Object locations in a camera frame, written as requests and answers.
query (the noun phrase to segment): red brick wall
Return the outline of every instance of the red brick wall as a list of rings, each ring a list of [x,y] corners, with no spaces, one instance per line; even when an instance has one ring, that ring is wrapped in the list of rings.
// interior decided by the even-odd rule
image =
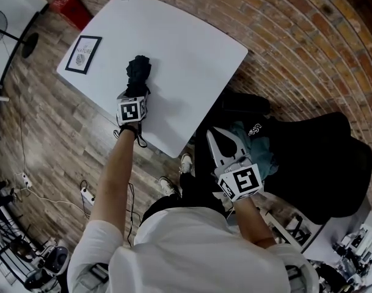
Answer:
[[[108,2],[83,1],[93,13]],[[248,47],[233,89],[268,98],[282,120],[343,112],[372,147],[372,35],[347,0],[163,1]]]

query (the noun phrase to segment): table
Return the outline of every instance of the table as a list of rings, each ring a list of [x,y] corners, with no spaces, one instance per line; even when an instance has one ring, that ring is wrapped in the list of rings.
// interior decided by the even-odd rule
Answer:
[[[77,40],[57,72],[113,117],[128,62],[139,54],[150,58],[142,136],[171,157],[180,154],[247,55],[215,27],[157,0],[111,0],[81,35],[103,38],[87,74],[65,70]]]

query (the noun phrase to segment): fan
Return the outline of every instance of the fan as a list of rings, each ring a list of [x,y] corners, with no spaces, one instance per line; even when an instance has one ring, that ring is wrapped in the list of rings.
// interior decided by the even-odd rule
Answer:
[[[6,32],[8,27],[8,21],[6,16],[0,11],[0,40],[2,39],[2,35],[8,36],[20,43],[23,44],[23,49],[21,50],[21,56],[25,59],[31,55],[33,50],[35,49],[37,43],[39,34],[33,33],[32,35],[28,36],[26,41],[24,41],[22,38],[17,38],[9,33]]]

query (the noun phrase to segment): white sneaker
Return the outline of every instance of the white sneaker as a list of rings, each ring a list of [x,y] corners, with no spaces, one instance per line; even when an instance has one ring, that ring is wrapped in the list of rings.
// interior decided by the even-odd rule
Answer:
[[[180,173],[190,173],[192,171],[191,155],[186,153],[181,157]]]
[[[172,181],[170,179],[168,179],[167,177],[161,177],[159,182],[160,182],[160,186],[164,190],[165,195],[167,195],[167,196],[169,196],[171,194],[178,194],[179,195],[179,191],[176,190]]]

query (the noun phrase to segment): wooden floor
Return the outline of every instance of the wooden floor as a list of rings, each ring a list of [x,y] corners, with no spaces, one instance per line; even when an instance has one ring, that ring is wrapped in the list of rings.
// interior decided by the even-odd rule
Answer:
[[[4,94],[10,101],[0,106],[0,180],[8,178],[13,183],[14,174],[25,170],[33,183],[32,191],[39,196],[70,201],[81,208],[79,184],[85,179],[95,192],[115,144],[116,125],[57,77],[56,68],[78,31],[47,11],[30,32],[40,34],[35,51],[24,60],[19,50],[5,79]],[[160,176],[178,180],[179,163],[154,148],[135,146],[131,182],[138,214],[162,195]],[[29,235],[40,242],[49,237],[63,239],[73,248],[87,222],[84,214],[72,205],[53,204],[27,194],[20,192],[22,202],[15,203],[12,210],[24,215],[21,222],[26,228],[31,225]],[[133,234],[139,225],[137,216],[134,223]]]

